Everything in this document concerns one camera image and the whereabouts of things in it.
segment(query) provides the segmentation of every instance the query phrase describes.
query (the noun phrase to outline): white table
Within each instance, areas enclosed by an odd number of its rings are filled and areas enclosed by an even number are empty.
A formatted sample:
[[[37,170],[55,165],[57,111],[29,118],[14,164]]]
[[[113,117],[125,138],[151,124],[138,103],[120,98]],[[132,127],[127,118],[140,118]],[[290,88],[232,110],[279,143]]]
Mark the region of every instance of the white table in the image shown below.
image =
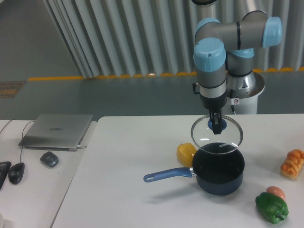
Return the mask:
[[[99,120],[53,228],[274,227],[255,198],[268,186],[286,194],[290,211],[275,227],[303,227],[304,172],[280,175],[287,153],[304,149],[304,114],[232,116],[244,131],[243,183],[227,196],[202,190],[195,178],[145,183],[148,173],[180,167],[176,147],[192,142],[198,116],[104,117]]]
[[[0,121],[0,129],[7,123]],[[0,162],[19,163],[22,130],[29,121],[12,121],[0,134]],[[92,122],[84,139],[87,145],[96,122]],[[31,127],[28,124],[24,134]],[[59,158],[54,168],[40,161],[47,151],[23,148],[21,162],[25,172],[21,182],[12,185],[8,177],[0,190],[0,213],[5,228],[49,228],[58,212],[69,184],[78,168],[85,149],[76,152],[53,151]]]

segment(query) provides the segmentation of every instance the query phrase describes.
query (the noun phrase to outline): green bell pepper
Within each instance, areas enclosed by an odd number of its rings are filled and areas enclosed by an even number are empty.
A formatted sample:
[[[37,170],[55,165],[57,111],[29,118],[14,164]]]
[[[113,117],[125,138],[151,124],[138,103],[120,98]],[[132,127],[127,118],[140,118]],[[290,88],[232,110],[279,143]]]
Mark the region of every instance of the green bell pepper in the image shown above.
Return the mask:
[[[256,197],[256,207],[263,218],[273,224],[284,220],[289,213],[285,201],[268,192],[263,192]]]

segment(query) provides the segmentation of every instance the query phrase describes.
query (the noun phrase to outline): blue pan handle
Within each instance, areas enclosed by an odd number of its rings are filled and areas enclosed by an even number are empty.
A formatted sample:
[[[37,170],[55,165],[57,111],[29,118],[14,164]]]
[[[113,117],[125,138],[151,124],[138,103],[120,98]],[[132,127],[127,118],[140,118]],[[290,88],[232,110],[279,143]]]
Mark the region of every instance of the blue pan handle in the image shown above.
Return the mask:
[[[177,176],[192,177],[193,175],[194,172],[192,168],[183,167],[183,168],[175,168],[175,169],[147,174],[143,177],[143,180],[145,182],[153,182],[170,177],[177,177]]]

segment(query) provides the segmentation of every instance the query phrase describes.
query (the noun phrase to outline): bread loaf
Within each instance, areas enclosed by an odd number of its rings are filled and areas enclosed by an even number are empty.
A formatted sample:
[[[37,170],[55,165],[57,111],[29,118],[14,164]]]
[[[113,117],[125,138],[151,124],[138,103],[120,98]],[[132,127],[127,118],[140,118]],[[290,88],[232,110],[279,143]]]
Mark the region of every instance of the bread loaf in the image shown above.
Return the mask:
[[[283,164],[281,165],[281,174],[288,178],[296,178],[303,166],[304,152],[295,149],[288,152]]]

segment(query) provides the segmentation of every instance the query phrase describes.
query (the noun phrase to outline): silver laptop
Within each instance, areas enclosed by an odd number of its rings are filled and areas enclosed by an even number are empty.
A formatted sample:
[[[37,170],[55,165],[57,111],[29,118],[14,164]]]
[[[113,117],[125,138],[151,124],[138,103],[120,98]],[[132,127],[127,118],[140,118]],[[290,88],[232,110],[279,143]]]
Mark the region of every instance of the silver laptop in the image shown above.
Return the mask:
[[[76,151],[81,148],[92,118],[90,114],[41,114],[19,145],[39,150]]]

